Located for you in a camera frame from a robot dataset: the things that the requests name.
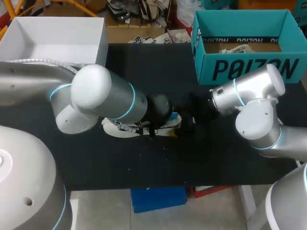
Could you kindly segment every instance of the cardboard box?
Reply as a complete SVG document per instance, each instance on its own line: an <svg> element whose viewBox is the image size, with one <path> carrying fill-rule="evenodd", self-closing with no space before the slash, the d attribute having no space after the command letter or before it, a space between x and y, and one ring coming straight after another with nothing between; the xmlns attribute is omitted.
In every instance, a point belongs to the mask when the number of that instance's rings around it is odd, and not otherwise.
<svg viewBox="0 0 307 230"><path fill-rule="evenodd" d="M235 1L236 0L201 0L201 4L206 10L219 10Z"/></svg>
<svg viewBox="0 0 307 230"><path fill-rule="evenodd" d="M255 53L210 51L216 43L254 43ZM288 10L197 11L191 46L200 84L224 84L268 63L297 83L307 67L307 40Z"/></svg>
<svg viewBox="0 0 307 230"><path fill-rule="evenodd" d="M86 0L86 7L93 13L101 11L107 4L107 0Z"/></svg>
<svg viewBox="0 0 307 230"><path fill-rule="evenodd" d="M106 30L109 43L127 43L130 40L134 40L137 36L156 38L165 33L164 28L121 29L107 27Z"/></svg>
<svg viewBox="0 0 307 230"><path fill-rule="evenodd" d="M105 65L104 18L16 17L0 42L0 61L25 58Z"/></svg>
<svg viewBox="0 0 307 230"><path fill-rule="evenodd" d="M85 7L84 0L75 1ZM86 15L84 11L69 2L63 2L62 5L57 2L52 2L51 5L44 7L45 17L84 17Z"/></svg>
<svg viewBox="0 0 307 230"><path fill-rule="evenodd" d="M296 0L239 0L239 10L293 10Z"/></svg>

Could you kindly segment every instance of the teal cardboard box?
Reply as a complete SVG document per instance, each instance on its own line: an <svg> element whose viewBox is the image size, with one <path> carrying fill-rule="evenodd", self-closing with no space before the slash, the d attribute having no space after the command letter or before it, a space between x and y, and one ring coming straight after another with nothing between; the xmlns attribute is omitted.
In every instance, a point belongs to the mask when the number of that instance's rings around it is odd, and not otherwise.
<svg viewBox="0 0 307 230"><path fill-rule="evenodd" d="M297 83L307 68L307 40L288 10L197 11L191 37L202 85L224 84L268 63L285 83ZM206 53L205 42L276 43L281 52Z"/></svg>
<svg viewBox="0 0 307 230"><path fill-rule="evenodd" d="M219 10L235 1L236 0L201 0L201 4L206 10Z"/></svg>
<svg viewBox="0 0 307 230"><path fill-rule="evenodd" d="M299 26L307 24L307 0L297 0L292 12Z"/></svg>

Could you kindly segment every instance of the white sneaker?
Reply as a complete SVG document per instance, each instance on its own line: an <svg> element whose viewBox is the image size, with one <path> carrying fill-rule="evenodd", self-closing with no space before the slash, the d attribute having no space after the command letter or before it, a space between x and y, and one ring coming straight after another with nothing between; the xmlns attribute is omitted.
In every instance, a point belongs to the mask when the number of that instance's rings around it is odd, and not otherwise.
<svg viewBox="0 0 307 230"><path fill-rule="evenodd" d="M174 114L177 115L175 115L175 118L169 120L164 126L155 130L156 135L173 136L173 131L175 128L180 127L181 124L181 116L177 113L173 113L172 116L174 116ZM107 118L103 119L101 124L107 134L116 138L133 138L141 136L141 134L137 133L137 125L126 125ZM149 135L149 130L147 128L143 128L143 135Z"/></svg>

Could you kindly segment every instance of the white cardboard box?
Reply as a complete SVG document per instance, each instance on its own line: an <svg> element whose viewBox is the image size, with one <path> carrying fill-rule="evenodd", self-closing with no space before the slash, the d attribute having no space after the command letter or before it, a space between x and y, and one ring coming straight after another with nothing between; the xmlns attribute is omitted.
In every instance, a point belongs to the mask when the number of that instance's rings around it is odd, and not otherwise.
<svg viewBox="0 0 307 230"><path fill-rule="evenodd" d="M0 42L0 61L48 58L106 64L104 18L16 17Z"/></svg>

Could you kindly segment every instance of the black tabletop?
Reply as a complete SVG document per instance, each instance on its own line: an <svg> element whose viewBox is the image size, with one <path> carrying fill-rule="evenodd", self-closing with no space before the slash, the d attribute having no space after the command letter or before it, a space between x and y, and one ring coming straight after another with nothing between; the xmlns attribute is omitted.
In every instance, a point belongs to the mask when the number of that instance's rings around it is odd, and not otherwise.
<svg viewBox="0 0 307 230"><path fill-rule="evenodd" d="M175 104L210 88L197 83L190 44L109 45L106 67ZM279 118L285 125L307 127L306 104L301 83L286 85ZM57 129L47 102L0 108L1 125L31 133L49 147L69 190L272 184L296 167L294 160L260 156L238 135L234 121L229 116L211 122L211 141L194 145L169 137L114 138L99 124L66 135Z"/></svg>

